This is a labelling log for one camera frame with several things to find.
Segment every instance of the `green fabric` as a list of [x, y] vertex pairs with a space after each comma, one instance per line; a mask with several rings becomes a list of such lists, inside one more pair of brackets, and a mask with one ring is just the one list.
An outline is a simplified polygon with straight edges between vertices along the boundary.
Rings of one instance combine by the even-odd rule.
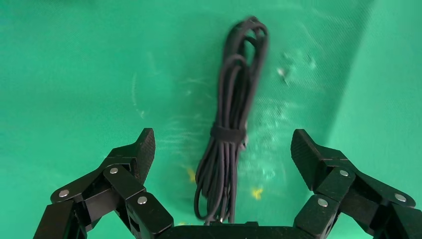
[[[229, 28], [248, 15], [270, 52], [248, 120], [236, 221], [291, 226], [310, 193], [293, 130], [342, 150], [421, 203], [421, 1], [0, 0], [0, 234], [33, 236], [50, 194], [153, 127], [146, 187], [200, 224], [192, 173], [216, 110]], [[131, 238], [113, 214], [91, 239]], [[340, 217], [329, 239], [370, 238]]]

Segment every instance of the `coiled cable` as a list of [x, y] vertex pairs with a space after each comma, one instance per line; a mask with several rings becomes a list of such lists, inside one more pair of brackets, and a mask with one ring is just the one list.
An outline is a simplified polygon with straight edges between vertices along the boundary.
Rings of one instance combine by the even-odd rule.
[[[253, 47], [247, 56], [246, 44]], [[211, 137], [196, 172], [194, 211], [198, 219], [234, 223], [239, 153], [246, 146], [246, 121], [267, 54], [268, 32], [256, 17], [235, 25], [225, 42], [218, 80], [218, 109]], [[207, 199], [201, 216], [200, 194]]]

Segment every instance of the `screw head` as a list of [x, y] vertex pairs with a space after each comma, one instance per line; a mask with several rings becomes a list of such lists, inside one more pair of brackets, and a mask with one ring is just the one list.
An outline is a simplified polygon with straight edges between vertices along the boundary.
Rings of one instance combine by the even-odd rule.
[[406, 198], [403, 195], [397, 194], [395, 193], [394, 196], [396, 197], [397, 200], [399, 200], [400, 202], [405, 202]]
[[349, 176], [349, 173], [344, 170], [340, 170], [340, 174], [346, 177]]
[[325, 208], [328, 206], [328, 202], [326, 200], [322, 199], [322, 198], [318, 199], [318, 204], [321, 207], [325, 207]]
[[112, 168], [112, 169], [110, 169], [110, 173], [111, 174], [115, 174], [115, 173], [117, 173], [118, 172], [118, 169], [117, 168]]
[[60, 193], [59, 193], [59, 197], [61, 197], [61, 198], [64, 198], [64, 197], [66, 197], [67, 195], [69, 195], [69, 190], [67, 190], [67, 189], [62, 190], [62, 191], [60, 191]]
[[138, 198], [138, 204], [145, 204], [146, 203], [146, 201], [147, 201], [147, 198], [146, 197], [139, 197]]

